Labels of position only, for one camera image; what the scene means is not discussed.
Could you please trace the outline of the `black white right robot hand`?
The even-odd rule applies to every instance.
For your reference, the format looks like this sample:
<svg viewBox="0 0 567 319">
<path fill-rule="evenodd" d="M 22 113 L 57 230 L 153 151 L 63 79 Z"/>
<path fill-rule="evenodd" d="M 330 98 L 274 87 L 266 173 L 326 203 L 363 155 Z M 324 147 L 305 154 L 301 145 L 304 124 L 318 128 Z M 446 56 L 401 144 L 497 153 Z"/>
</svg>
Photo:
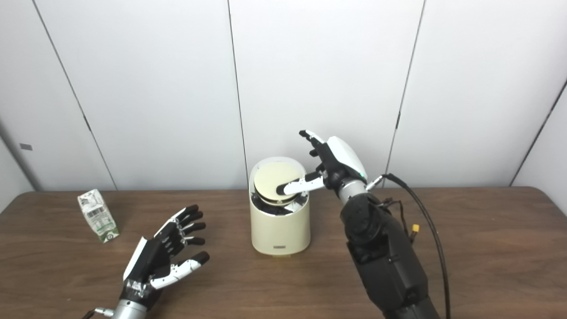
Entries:
<svg viewBox="0 0 567 319">
<path fill-rule="evenodd" d="M 295 195 L 326 188 L 347 202 L 350 197 L 368 193 L 366 170 L 344 140 L 332 136 L 324 141 L 309 130 L 301 130 L 299 134 L 312 145 L 309 154 L 318 157 L 321 163 L 314 172 L 276 186 L 276 194 Z"/>
</svg>

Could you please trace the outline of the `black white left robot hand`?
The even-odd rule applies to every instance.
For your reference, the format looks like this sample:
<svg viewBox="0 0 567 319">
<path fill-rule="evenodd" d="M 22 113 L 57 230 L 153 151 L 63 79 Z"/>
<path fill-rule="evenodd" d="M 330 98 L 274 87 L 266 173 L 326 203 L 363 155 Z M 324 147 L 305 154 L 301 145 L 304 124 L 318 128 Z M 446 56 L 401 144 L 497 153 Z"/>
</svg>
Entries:
<svg viewBox="0 0 567 319">
<path fill-rule="evenodd" d="M 208 252 L 198 252 L 180 262 L 173 259 L 187 246 L 204 245 L 205 239 L 192 233 L 204 230 L 204 213 L 198 205 L 186 206 L 170 216 L 152 238 L 140 238 L 122 275 L 120 303 L 148 313 L 164 289 L 192 274 L 210 260 Z"/>
</svg>

